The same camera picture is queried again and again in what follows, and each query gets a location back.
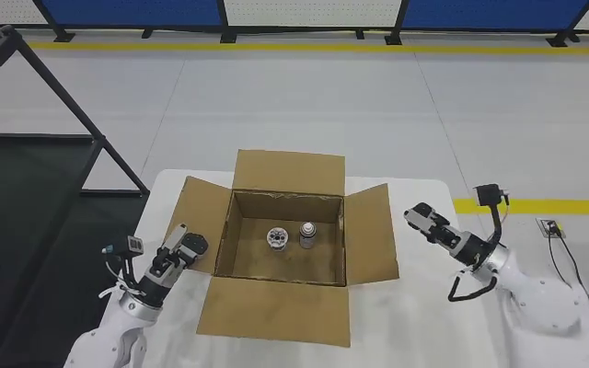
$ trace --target white wall panel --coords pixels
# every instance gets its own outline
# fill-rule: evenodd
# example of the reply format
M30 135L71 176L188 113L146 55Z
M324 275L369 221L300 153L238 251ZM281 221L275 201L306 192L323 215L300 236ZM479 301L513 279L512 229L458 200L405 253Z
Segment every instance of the white wall panel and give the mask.
M225 0L230 26L393 27L401 0Z
M32 0L0 0L0 24L47 24Z
M589 29L589 12L585 14L575 29Z

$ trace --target blue panel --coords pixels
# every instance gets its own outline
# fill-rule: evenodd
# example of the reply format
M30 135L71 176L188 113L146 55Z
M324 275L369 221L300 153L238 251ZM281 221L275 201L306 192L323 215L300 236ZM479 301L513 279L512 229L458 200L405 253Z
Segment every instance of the blue panel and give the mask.
M587 0L410 0L403 28L566 29Z
M216 0L43 0L70 25L219 26Z

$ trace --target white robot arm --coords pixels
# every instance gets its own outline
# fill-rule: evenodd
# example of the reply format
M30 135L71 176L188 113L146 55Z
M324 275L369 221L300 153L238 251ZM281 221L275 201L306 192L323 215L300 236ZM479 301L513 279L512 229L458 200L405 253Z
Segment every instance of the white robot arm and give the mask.
M448 295L450 302L477 298L491 290L502 297L503 321L509 329L511 366L567 367L589 366L589 301L582 285L551 278L530 277L520 271L515 253L500 243L501 220L497 211L504 196L496 184L477 187L479 204L491 207L495 224L487 240L460 232L426 203L404 213L409 225L430 243L448 250L451 257L467 266L456 277ZM482 289L455 296L460 276L466 271L479 280Z
M182 271L202 257L207 248L204 237L187 233L186 225L178 225L157 250L139 282L133 278L132 266L131 272L123 273L126 290L117 311L108 323L75 341L64 367L140 368L147 351L143 329L156 323L164 299ZM107 247L103 253L131 262L132 257L143 253L143 244L132 238L124 250Z

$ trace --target box flap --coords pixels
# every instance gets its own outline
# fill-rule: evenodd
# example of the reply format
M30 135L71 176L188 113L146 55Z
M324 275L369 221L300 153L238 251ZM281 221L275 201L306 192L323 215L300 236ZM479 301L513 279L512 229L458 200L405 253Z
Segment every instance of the box flap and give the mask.
M213 277L196 332L350 347L348 290Z
M398 279L387 184L345 198L344 234L348 285Z
M345 160L338 155L239 150L234 190L344 195Z
M213 273L230 199L231 190L228 188L199 178L186 178L166 236L178 224L185 224L190 233L204 236L209 243L209 249L191 269Z

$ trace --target gray floor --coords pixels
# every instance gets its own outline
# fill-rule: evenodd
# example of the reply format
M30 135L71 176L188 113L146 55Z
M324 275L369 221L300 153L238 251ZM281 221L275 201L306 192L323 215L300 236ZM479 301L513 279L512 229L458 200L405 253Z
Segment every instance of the gray floor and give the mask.
M43 38L33 34L32 39ZM100 41L87 34L80 40ZM137 40L137 35L120 40ZM166 41L170 36L163 34ZM382 35L369 35L381 42ZM173 41L193 40L183 35ZM252 42L301 41L294 36ZM328 36L310 40L338 42ZM408 36L406 44L472 44ZM545 47L481 36L483 46ZM237 149L346 156L350 176L439 178L454 198L497 182L512 198L589 198L586 56L328 52L39 52L148 186L166 168L232 170ZM0 132L83 132L19 57L0 68ZM88 188L132 188L101 157ZM555 275L535 215L503 242L531 274ZM589 282L586 216L557 216ZM491 231L488 216L463 228ZM557 247L557 261L572 277Z

